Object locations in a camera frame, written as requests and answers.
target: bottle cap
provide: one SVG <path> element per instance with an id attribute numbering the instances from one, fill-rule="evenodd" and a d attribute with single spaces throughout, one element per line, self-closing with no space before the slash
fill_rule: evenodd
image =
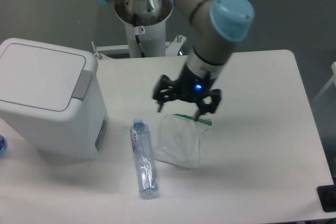
<path id="1" fill-rule="evenodd" d="M 142 118 L 134 118 L 133 119 L 133 124 L 134 123 L 143 123 L 143 120 L 142 120 Z"/>
<path id="2" fill-rule="evenodd" d="M 0 135 L 0 156 L 5 152 L 7 148 L 6 140 Z"/>

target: sticker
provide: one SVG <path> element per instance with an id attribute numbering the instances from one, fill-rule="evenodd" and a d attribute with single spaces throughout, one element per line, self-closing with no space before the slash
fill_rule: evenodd
<path id="1" fill-rule="evenodd" d="M 132 141 L 132 147 L 133 151 L 138 146 L 138 134 L 134 129 L 131 129 L 131 141 Z"/>
<path id="2" fill-rule="evenodd" d="M 145 34 L 145 27 L 144 26 L 135 27 L 135 35 L 141 35 L 141 34 Z"/>

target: metal bracket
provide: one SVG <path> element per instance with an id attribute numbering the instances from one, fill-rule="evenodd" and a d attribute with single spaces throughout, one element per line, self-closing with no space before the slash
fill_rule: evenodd
<path id="1" fill-rule="evenodd" d="M 187 38 L 182 35 L 177 35 L 172 42 L 166 42 L 166 56 L 177 56 L 183 55 L 180 52 L 181 47 L 186 42 Z M 118 45 L 118 46 L 105 46 L 105 47 L 96 47 L 92 41 L 92 48 L 94 56 L 98 59 L 102 59 L 101 53 L 105 55 L 121 55 L 129 54 L 130 50 L 128 45 Z"/>

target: bottle label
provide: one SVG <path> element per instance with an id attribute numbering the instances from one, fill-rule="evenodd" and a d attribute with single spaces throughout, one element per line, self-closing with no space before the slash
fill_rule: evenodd
<path id="1" fill-rule="evenodd" d="M 132 140 L 132 147 L 134 151 L 136 147 L 138 146 L 138 134 L 134 129 L 131 129 L 131 140 Z"/>

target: blue light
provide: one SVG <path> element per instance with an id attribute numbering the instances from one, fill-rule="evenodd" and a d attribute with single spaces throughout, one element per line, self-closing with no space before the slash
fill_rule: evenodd
<path id="1" fill-rule="evenodd" d="M 199 91 L 199 90 L 201 90 L 202 89 L 202 86 L 201 85 L 199 85 L 199 84 L 196 84 L 195 85 L 195 90 L 196 91 Z"/>

